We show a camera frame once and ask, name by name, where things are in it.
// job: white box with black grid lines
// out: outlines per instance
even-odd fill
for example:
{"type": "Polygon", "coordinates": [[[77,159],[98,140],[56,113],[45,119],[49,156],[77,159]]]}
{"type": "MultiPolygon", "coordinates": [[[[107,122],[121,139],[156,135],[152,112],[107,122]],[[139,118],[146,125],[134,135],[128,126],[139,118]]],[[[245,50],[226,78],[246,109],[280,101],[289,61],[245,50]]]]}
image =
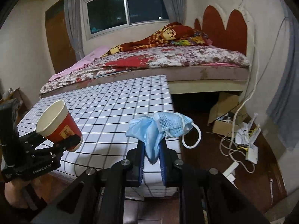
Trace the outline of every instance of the white box with black grid lines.
{"type": "MultiPolygon", "coordinates": [[[[173,112],[165,75],[117,81],[86,87],[41,99],[18,124],[20,136],[35,130],[42,113],[55,101],[63,99],[83,134],[83,143],[75,152],[65,152],[61,167],[52,175],[69,182],[88,167],[109,168],[124,159],[138,140],[128,138],[128,121],[144,114],[173,112]]],[[[167,146],[181,158],[178,139],[168,139],[167,146]]],[[[46,140],[37,149],[52,146],[46,140]]],[[[127,197],[171,196],[176,188],[165,188],[159,160],[151,165],[145,157],[144,175],[139,188],[126,188],[127,197]]]]}

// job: red blanket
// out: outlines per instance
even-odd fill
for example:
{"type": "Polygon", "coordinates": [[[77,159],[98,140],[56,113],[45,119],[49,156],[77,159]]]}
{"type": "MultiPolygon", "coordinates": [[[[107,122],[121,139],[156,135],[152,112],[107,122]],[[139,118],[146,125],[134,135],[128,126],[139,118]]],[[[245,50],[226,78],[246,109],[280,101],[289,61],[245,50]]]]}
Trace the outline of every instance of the red blanket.
{"type": "Polygon", "coordinates": [[[206,34],[189,26],[173,22],[143,40],[118,45],[110,49],[106,54],[102,55],[102,57],[118,52],[146,49],[157,46],[205,46],[211,44],[212,41],[206,34]]]}

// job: floral bedsheet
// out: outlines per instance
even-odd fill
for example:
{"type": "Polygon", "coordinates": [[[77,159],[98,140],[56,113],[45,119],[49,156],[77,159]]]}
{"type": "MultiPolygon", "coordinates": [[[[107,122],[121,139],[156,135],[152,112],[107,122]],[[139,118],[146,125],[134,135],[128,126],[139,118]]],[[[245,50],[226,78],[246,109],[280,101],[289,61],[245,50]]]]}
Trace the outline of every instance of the floral bedsheet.
{"type": "Polygon", "coordinates": [[[210,63],[226,63],[241,67],[250,66],[249,60],[242,53],[215,46],[154,47],[120,52],[99,58],[85,68],[46,83],[41,88],[40,94],[120,71],[170,66],[195,66],[210,63]]]}

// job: pink sheet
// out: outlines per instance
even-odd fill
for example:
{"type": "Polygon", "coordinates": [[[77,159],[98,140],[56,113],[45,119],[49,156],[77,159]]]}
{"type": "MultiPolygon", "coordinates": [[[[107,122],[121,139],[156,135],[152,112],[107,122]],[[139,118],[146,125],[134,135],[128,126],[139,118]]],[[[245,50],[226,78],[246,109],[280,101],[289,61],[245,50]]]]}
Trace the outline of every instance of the pink sheet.
{"type": "Polygon", "coordinates": [[[51,82],[55,80],[56,78],[60,78],[62,76],[68,75],[69,73],[73,71],[77,71],[79,69],[83,69],[87,66],[89,66],[91,63],[93,63],[96,59],[99,59],[102,55],[104,55],[108,50],[110,50],[110,47],[108,46],[100,46],[96,48],[94,51],[89,53],[87,56],[79,60],[76,64],[72,65],[71,67],[65,69],[62,72],[59,72],[49,79],[48,82],[51,82]]]}
{"type": "Polygon", "coordinates": [[[231,63],[227,63],[227,62],[211,62],[211,63],[207,63],[207,64],[203,64],[205,66],[230,66],[230,67],[241,67],[238,64],[231,64],[231,63]]]}

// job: bed frame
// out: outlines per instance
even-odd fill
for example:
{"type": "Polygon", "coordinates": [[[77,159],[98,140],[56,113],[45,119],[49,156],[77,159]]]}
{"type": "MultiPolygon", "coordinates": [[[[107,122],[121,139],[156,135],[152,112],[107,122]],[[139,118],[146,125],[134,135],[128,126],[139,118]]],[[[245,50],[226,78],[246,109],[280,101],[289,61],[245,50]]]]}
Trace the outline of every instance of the bed frame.
{"type": "MultiPolygon", "coordinates": [[[[203,18],[195,19],[194,28],[207,33],[213,41],[213,45],[239,51],[246,55],[249,61],[252,61],[254,37],[248,36],[248,32],[254,34],[254,23],[245,10],[240,12],[235,9],[227,17],[219,5],[208,6],[203,18]]],[[[41,94],[40,97],[45,98],[113,81],[154,75],[166,75],[171,94],[243,91],[247,87],[249,71],[249,68],[236,66],[207,65],[125,71],[58,88],[52,92],[41,94]]]]}

